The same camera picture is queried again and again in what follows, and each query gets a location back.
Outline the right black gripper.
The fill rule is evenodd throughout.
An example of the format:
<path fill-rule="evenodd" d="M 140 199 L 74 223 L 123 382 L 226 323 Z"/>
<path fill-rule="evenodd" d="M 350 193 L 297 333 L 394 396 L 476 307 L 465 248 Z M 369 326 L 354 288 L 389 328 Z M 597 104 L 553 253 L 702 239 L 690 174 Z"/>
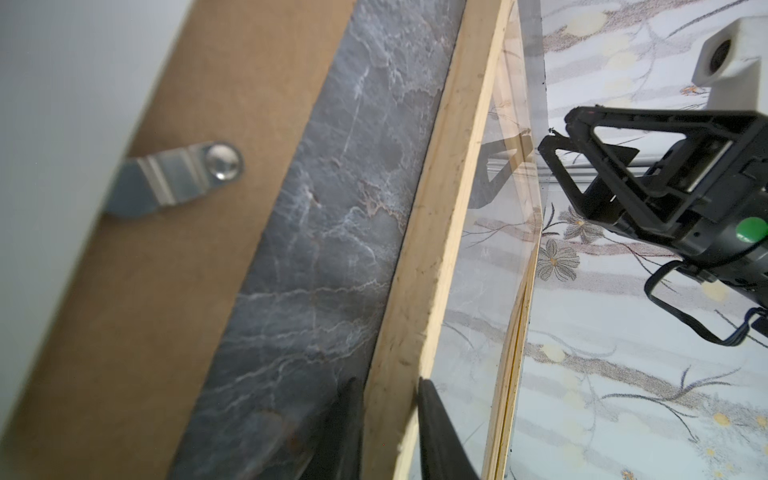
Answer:
<path fill-rule="evenodd" d="M 661 276 L 766 287 L 765 115 L 577 107 L 565 131 L 545 136 L 538 152 L 579 216 L 663 237 L 680 258 Z"/>

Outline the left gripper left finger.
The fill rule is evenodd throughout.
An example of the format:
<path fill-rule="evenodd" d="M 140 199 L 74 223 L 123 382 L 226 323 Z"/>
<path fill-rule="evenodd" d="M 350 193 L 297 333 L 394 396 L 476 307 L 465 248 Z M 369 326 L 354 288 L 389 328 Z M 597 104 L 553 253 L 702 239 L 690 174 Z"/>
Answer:
<path fill-rule="evenodd" d="M 351 378 L 332 404 L 322 435 L 301 480 L 360 478 L 363 433 L 363 382 Z"/>

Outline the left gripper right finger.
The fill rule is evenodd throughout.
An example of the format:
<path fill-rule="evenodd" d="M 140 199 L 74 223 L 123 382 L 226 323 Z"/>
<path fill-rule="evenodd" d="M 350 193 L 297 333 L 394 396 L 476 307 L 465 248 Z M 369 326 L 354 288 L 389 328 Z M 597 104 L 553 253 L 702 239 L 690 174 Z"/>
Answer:
<path fill-rule="evenodd" d="M 420 378 L 417 391 L 421 478 L 479 480 L 434 383 Z"/>

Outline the clear acrylic sheet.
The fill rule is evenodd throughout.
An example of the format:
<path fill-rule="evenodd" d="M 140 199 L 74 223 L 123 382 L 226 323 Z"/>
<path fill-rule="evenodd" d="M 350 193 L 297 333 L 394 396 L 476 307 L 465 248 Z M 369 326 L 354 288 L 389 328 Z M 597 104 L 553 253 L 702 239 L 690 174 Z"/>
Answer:
<path fill-rule="evenodd" d="M 472 470 L 503 430 L 496 387 L 519 332 L 539 246 L 542 204 L 534 159 L 525 38 L 541 29 L 537 1 L 514 2 L 495 61 L 458 256 L 429 376 Z"/>

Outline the wooden picture frame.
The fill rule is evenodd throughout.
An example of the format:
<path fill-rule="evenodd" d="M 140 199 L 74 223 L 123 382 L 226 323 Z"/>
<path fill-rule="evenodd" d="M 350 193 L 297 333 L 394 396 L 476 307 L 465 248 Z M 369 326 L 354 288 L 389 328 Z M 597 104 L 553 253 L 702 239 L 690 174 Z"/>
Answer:
<path fill-rule="evenodd" d="M 480 141 L 511 8 L 516 1 L 471 1 L 462 18 L 416 199 L 396 267 L 364 391 L 361 475 L 422 479 L 417 391 L 429 379 L 450 293 Z M 542 232 L 540 222 L 539 246 Z M 479 479 L 506 465 L 533 296 L 524 296 L 519 332 L 496 387 L 503 433 Z"/>

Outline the white mat photo sheet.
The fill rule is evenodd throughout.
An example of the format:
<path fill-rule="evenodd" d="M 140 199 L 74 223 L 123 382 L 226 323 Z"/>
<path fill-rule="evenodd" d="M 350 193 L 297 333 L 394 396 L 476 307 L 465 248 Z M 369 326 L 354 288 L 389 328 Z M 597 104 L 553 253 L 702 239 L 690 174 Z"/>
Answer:
<path fill-rule="evenodd" d="M 1 420 L 40 348 L 191 5 L 1 5 Z"/>

